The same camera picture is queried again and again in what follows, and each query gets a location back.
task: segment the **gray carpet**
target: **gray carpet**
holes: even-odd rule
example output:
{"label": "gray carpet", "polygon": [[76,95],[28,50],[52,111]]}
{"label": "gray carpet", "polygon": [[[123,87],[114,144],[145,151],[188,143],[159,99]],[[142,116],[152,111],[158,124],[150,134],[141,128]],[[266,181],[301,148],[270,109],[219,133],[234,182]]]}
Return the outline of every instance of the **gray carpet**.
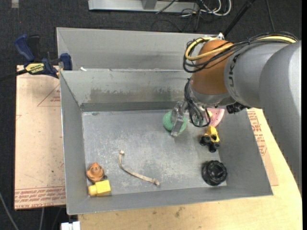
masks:
{"label": "gray carpet", "polygon": [[[228,27],[246,1],[232,0],[233,8],[228,16],[216,18],[206,15],[195,28],[196,21],[188,24],[187,19],[169,13],[88,11],[88,0],[19,0],[18,9],[12,9],[11,0],[0,0],[0,77],[14,73],[14,66],[25,62],[13,46],[14,40],[21,34],[40,35],[41,51],[49,51],[50,57],[56,58],[56,27],[216,34]],[[302,0],[256,0],[227,35],[227,39],[241,40],[273,30],[287,31],[302,39]],[[41,220],[41,209],[15,211],[12,207],[15,98],[15,79],[1,81],[0,192],[19,229],[36,230]],[[43,229],[51,229],[58,212],[57,207],[45,209]],[[68,216],[63,209],[55,229],[60,222],[67,220]],[[11,230],[14,226],[0,204],[2,229]]]}

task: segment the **metal tray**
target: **metal tray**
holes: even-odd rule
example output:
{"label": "metal tray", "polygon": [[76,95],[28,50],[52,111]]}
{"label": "metal tray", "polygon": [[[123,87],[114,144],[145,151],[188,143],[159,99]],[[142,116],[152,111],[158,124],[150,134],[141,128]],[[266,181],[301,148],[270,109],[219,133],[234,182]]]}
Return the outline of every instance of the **metal tray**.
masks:
{"label": "metal tray", "polygon": [[[61,108],[67,213],[190,204],[271,195],[272,190],[245,111],[226,114],[217,129],[221,148],[210,153],[199,144],[204,129],[188,123],[174,138],[163,115],[183,100],[189,74],[175,70],[62,71]],[[129,170],[158,179],[156,186],[118,165],[119,151]],[[201,166],[219,160],[227,180],[207,185]],[[86,168],[106,170],[111,195],[91,197]]]}

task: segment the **black cable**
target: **black cable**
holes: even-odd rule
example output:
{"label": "black cable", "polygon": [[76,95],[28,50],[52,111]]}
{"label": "black cable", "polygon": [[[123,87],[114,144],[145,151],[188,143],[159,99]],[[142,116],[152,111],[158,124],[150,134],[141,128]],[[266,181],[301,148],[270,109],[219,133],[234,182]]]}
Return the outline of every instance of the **black cable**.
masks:
{"label": "black cable", "polygon": [[150,26],[150,30],[153,31],[153,26],[157,23],[157,22],[168,22],[170,24],[172,24],[175,28],[177,28],[178,31],[183,32],[183,30],[174,22],[170,21],[170,20],[157,20],[155,22],[153,22]]}
{"label": "black cable", "polygon": [[20,70],[18,72],[15,72],[15,73],[12,73],[12,74],[9,74],[7,76],[4,76],[4,77],[1,77],[0,78],[0,81],[4,81],[4,80],[7,80],[7,79],[11,79],[11,78],[14,78],[16,76],[19,76],[19,75],[22,75],[22,74],[25,74],[27,73],[28,71],[26,69],[23,69],[23,70]]}
{"label": "black cable", "polygon": [[236,23],[241,19],[241,17],[245,14],[245,12],[252,6],[255,0],[247,0],[245,5],[241,8],[239,13],[235,16],[234,20],[230,23],[230,25],[224,31],[224,37],[228,35],[228,33],[234,28]]}
{"label": "black cable", "polygon": [[166,9],[168,9],[176,0],[172,0],[166,7],[162,8],[160,11],[158,11],[157,13],[161,13],[163,11],[165,11]]}
{"label": "black cable", "polygon": [[[291,33],[288,33],[288,32],[266,32],[266,33],[262,33],[262,34],[259,34],[259,35],[256,35],[256,36],[253,36],[251,38],[249,38],[248,40],[245,40],[245,41],[240,41],[240,42],[237,42],[237,43],[234,43],[233,45],[231,45],[229,48],[219,52],[218,54],[216,54],[215,56],[211,57],[209,60],[205,61],[205,62],[202,62],[202,63],[194,63],[193,61],[190,61],[191,63],[188,63],[188,59],[184,56],[184,59],[183,59],[183,69],[188,72],[188,73],[195,73],[195,72],[198,72],[200,70],[203,70],[203,69],[209,69],[209,68],[212,68],[214,67],[216,64],[218,64],[220,61],[222,60],[225,60],[226,58],[228,58],[230,56],[230,53],[232,52],[237,52],[239,51],[240,49],[242,49],[243,47],[245,47],[246,45],[251,45],[251,44],[258,44],[258,43],[263,43],[264,40],[260,40],[260,39],[263,39],[265,37],[268,37],[268,36],[281,36],[281,37],[287,37],[289,39],[292,39],[294,41],[298,41],[297,37],[295,37],[293,34]],[[285,40],[282,40],[282,39],[265,39],[266,42],[283,42],[283,43],[289,43],[290,42],[287,42]],[[190,41],[187,43],[187,48],[190,46],[190,44],[192,43],[193,41]],[[215,49],[218,49],[220,47],[223,47],[226,43],[222,44],[221,46],[218,46],[217,48]],[[189,51],[189,56],[191,56],[194,48],[196,47],[197,44],[195,44],[193,46],[193,48]],[[208,67],[208,64],[217,60],[217,59],[221,59],[219,62],[216,62],[214,65]],[[193,67],[194,69],[193,70],[189,70],[187,69],[187,66],[189,67]]]}
{"label": "black cable", "polygon": [[268,7],[268,12],[269,12],[269,17],[270,17],[270,21],[271,21],[272,29],[273,29],[273,31],[275,32],[275,27],[274,27],[274,23],[273,23],[272,15],[271,15],[271,10],[270,10],[270,7],[269,7],[269,2],[268,2],[268,0],[265,0],[265,1],[266,1],[266,3],[267,3],[267,7]]}
{"label": "black cable", "polygon": [[195,126],[195,127],[206,127],[208,126],[210,123],[211,123],[211,118],[210,118],[210,115],[208,113],[208,110],[207,108],[205,108],[205,112],[207,114],[207,117],[208,117],[208,121],[205,125],[197,125],[195,124],[194,122],[194,119],[193,119],[193,116],[192,116],[192,112],[195,113],[199,123],[203,123],[205,117],[203,116],[202,114],[202,111],[199,110],[198,106],[193,102],[193,100],[190,98],[189,94],[188,94],[188,86],[189,86],[189,82],[190,82],[190,79],[188,79],[188,82],[186,83],[185,87],[184,87],[184,97],[185,97],[185,100],[187,101],[187,104],[188,104],[188,110],[189,110],[189,118],[191,120],[191,123]]}
{"label": "black cable", "polygon": [[57,215],[56,215],[56,217],[55,217],[55,219],[54,219],[54,221],[53,221],[53,224],[52,224],[51,230],[54,230],[54,227],[56,226],[56,223],[57,223],[57,220],[58,220],[59,214],[61,213],[62,209],[63,209],[63,208],[62,208],[62,207],[60,207],[60,209],[59,209],[59,211],[58,211],[58,213],[57,213]]}

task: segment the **blue clamp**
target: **blue clamp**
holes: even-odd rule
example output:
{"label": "blue clamp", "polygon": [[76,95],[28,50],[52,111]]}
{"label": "blue clamp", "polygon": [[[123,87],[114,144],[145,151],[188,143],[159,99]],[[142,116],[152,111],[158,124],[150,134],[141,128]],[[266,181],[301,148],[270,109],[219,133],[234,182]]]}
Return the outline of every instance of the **blue clamp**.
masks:
{"label": "blue clamp", "polygon": [[48,75],[51,77],[58,78],[58,70],[53,67],[55,63],[62,63],[62,67],[60,70],[72,70],[72,62],[71,57],[67,53],[63,53],[60,55],[60,58],[52,61],[48,61],[46,58],[42,58],[39,62],[35,61],[35,56],[32,53],[31,48],[27,43],[27,35],[23,34],[18,37],[15,42],[14,46],[17,51],[25,56],[27,62],[24,64],[24,69],[26,72],[30,73],[31,75]]}

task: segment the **metal stand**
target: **metal stand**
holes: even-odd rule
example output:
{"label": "metal stand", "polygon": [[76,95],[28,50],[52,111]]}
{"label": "metal stand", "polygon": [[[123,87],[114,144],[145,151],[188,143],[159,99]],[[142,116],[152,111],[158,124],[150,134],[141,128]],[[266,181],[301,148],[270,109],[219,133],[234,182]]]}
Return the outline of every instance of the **metal stand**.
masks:
{"label": "metal stand", "polygon": [[[167,7],[171,1],[161,0],[89,0],[89,10],[104,11],[141,11],[141,12],[159,12]],[[184,9],[198,9],[194,2],[175,1],[163,12],[180,13]]]}

